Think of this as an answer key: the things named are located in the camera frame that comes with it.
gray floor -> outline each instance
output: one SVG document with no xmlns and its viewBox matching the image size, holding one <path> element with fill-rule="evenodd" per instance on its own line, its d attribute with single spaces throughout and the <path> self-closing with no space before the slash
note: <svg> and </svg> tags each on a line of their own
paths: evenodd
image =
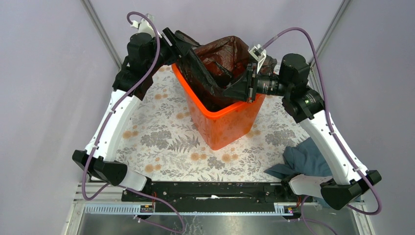
<svg viewBox="0 0 415 235">
<path fill-rule="evenodd" d="M 305 206 L 306 218 L 316 219 L 330 225 L 339 235 L 359 234 L 352 212 L 349 209 L 316 210 Z M 154 215 L 149 218 L 172 229 L 179 230 L 176 216 Z M 184 216 L 186 235 L 308 235 L 311 232 L 303 222 L 286 222 L 281 216 Z M 321 226 L 309 223 L 318 235 L 333 233 Z M 85 214 L 79 235 L 170 235 L 163 229 L 137 223 L 130 215 Z"/>
</svg>

floral tablecloth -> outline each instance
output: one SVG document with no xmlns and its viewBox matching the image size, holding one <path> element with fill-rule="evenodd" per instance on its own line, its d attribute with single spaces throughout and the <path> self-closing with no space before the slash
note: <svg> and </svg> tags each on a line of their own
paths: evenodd
<svg viewBox="0 0 415 235">
<path fill-rule="evenodd" d="M 251 131 L 213 151 L 193 124 L 172 69 L 160 68 L 153 80 L 122 135 L 117 160 L 154 181 L 279 182 L 263 171 L 283 163 L 286 146 L 308 137 L 281 97 L 268 96 Z"/>
</svg>

black trash bag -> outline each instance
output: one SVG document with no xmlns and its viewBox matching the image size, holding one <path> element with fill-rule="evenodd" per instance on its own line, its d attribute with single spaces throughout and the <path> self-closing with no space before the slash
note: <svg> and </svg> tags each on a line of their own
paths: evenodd
<svg viewBox="0 0 415 235">
<path fill-rule="evenodd" d="M 182 34 L 188 41 L 195 42 Z M 178 68 L 193 92 L 211 112 L 217 112 L 239 102 L 223 95 L 223 91 L 244 76 L 249 62 L 255 62 L 248 46 L 238 37 L 229 36 L 201 46 L 178 60 Z M 277 60 L 267 56 L 260 74 L 273 73 Z"/>
</svg>

white wall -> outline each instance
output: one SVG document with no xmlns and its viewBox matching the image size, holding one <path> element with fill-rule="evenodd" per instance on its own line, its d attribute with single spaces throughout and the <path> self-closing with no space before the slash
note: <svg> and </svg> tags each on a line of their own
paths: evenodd
<svg viewBox="0 0 415 235">
<path fill-rule="evenodd" d="M 413 0 L 353 1 L 321 55 L 335 123 L 383 178 L 377 235 L 415 230 L 414 12 Z"/>
<path fill-rule="evenodd" d="M 0 3 L 0 234 L 60 234 L 117 68 L 80 1 Z"/>
<path fill-rule="evenodd" d="M 201 44 L 235 35 L 249 46 L 264 44 L 280 31 L 293 26 L 309 32 L 316 46 L 340 6 L 341 0 L 91 0 L 114 47 L 123 60 L 127 43 L 136 31 L 126 15 L 130 11 L 156 17 L 158 31 L 180 30 Z M 306 38 L 299 32 L 284 35 L 268 47 L 278 61 L 287 53 L 311 58 Z"/>
</svg>

table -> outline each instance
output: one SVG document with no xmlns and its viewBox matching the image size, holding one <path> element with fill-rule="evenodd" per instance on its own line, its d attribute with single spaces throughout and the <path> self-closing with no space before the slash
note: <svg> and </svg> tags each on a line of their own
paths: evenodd
<svg viewBox="0 0 415 235">
<path fill-rule="evenodd" d="M 283 163 L 286 146 L 308 138 L 281 97 L 267 96 L 251 131 L 213 151 L 193 124 L 171 67 L 161 67 L 153 80 L 117 150 L 117 161 L 153 181 L 279 182 L 263 171 Z"/>
</svg>

